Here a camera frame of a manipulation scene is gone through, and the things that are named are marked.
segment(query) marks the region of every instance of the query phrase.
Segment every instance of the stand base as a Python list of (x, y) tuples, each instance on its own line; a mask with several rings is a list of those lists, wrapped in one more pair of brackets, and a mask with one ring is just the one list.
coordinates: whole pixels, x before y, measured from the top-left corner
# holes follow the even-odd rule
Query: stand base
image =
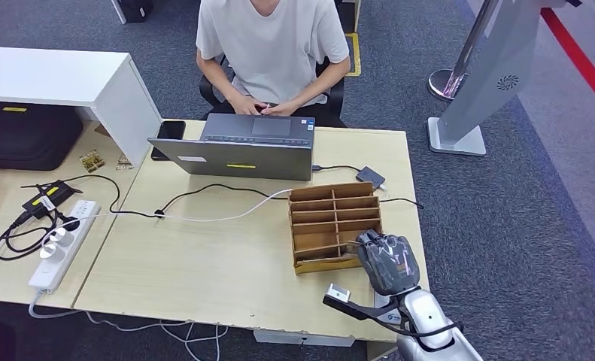
[(428, 137), (430, 150), (437, 153), (463, 154), (465, 156), (484, 156), (486, 153), (481, 128), (478, 126), (452, 145), (441, 144), (437, 122), (439, 118), (428, 118)]
[[(442, 69), (435, 71), (430, 75), (430, 78), (428, 78), (428, 90), (430, 91), (430, 93), (446, 102), (452, 102), (454, 100), (453, 96), (447, 96), (443, 92), (443, 89), (445, 89), (445, 85), (448, 84), (448, 80), (450, 80), (450, 75), (452, 75), (452, 70)], [(463, 75), (461, 86), (463, 86), (463, 83), (466, 81), (467, 78), (468, 74)], [(457, 96), (457, 94), (459, 94), (459, 89), (457, 89), (457, 93), (454, 94), (454, 96)]]

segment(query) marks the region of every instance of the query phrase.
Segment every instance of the laptop touchpad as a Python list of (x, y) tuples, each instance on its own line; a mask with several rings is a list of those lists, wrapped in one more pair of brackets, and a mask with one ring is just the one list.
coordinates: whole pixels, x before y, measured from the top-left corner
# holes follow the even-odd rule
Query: laptop touchpad
[(290, 135), (290, 119), (279, 118), (255, 118), (253, 122), (254, 135)]

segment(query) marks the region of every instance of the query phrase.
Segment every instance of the person's arm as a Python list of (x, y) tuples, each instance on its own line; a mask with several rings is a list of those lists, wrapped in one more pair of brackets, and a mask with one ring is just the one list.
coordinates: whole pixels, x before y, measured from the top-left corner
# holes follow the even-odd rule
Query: person's arm
[(315, 28), (312, 55), (318, 62), (322, 62), (327, 56), (330, 64), (298, 96), (276, 107), (265, 109), (262, 114), (291, 115), (337, 84), (351, 70), (350, 51), (335, 3), (323, 2), (323, 6), (325, 8), (322, 9), (322, 17)]
[(312, 99), (317, 98), (320, 94), (326, 92), (337, 84), (343, 77), (351, 70), (351, 58), (346, 56), (338, 63), (330, 63), (321, 75), (310, 83), (297, 97), (291, 100), (296, 109), (302, 107)]
[(265, 108), (266, 104), (250, 97), (243, 96), (226, 77), (224, 70), (214, 58), (222, 55), (224, 50), (217, 36), (215, 24), (211, 16), (212, 2), (200, 2), (198, 15), (198, 32), (196, 38), (196, 62), (199, 70), (208, 81), (222, 93), (237, 114), (259, 114), (255, 105)]
[(215, 86), (217, 91), (222, 93), (228, 102), (231, 102), (238, 96), (243, 96), (231, 84), (220, 64), (213, 59), (206, 60), (202, 58), (202, 51), (200, 49), (197, 51), (196, 62), (202, 74)]

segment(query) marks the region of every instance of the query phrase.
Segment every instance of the gray robotic hand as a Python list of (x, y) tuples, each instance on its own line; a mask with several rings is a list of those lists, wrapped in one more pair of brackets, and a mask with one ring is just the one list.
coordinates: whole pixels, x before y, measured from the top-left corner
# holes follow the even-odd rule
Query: gray robotic hand
[[(419, 266), (405, 237), (379, 235), (373, 230), (357, 237), (358, 256), (375, 292), (389, 296), (382, 308), (367, 308), (350, 301), (350, 291), (332, 284), (323, 303), (358, 320), (372, 319), (397, 335), (397, 348), (405, 361), (482, 361), (463, 336), (460, 323), (448, 319), (432, 293), (422, 290)], [(397, 308), (397, 329), (377, 317)]]

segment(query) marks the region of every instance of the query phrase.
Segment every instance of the black case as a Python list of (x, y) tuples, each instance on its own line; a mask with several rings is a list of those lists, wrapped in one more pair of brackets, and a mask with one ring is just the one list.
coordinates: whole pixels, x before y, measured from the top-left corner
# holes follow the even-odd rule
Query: black case
[(0, 102), (0, 168), (58, 168), (82, 133), (73, 107)]
[(128, 23), (143, 23), (153, 10), (152, 0), (118, 0)]

